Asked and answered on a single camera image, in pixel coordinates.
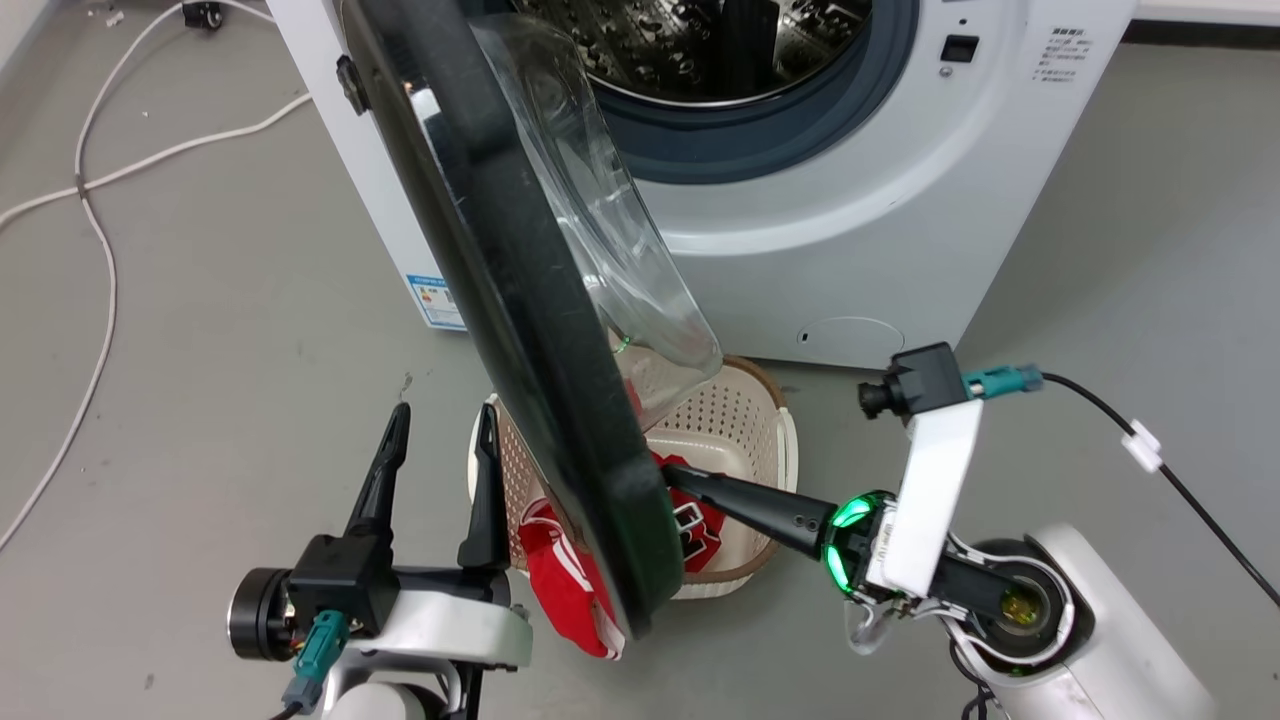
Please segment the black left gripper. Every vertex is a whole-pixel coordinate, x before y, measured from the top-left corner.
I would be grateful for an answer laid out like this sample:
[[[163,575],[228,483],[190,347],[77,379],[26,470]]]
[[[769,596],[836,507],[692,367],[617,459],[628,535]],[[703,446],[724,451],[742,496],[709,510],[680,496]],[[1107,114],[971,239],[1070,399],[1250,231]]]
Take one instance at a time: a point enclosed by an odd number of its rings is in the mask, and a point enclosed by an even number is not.
[[[408,451],[411,418],[407,402],[393,407],[344,536],[390,537],[397,475]],[[509,609],[509,533],[493,402],[481,406],[474,424],[467,479],[471,503],[467,534],[457,552],[461,568],[394,566],[396,578],[402,592],[440,592]]]

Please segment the green ringed right gripper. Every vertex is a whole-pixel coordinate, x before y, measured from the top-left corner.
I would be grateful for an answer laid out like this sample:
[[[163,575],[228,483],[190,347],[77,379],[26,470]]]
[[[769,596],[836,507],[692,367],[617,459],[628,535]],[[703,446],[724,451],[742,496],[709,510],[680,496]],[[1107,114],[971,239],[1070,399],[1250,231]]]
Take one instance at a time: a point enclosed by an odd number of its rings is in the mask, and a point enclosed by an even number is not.
[[[896,596],[868,579],[881,525],[897,506],[895,493],[874,489],[837,506],[685,465],[666,465],[664,479],[777,544],[810,560],[820,557],[847,600],[882,603]]]

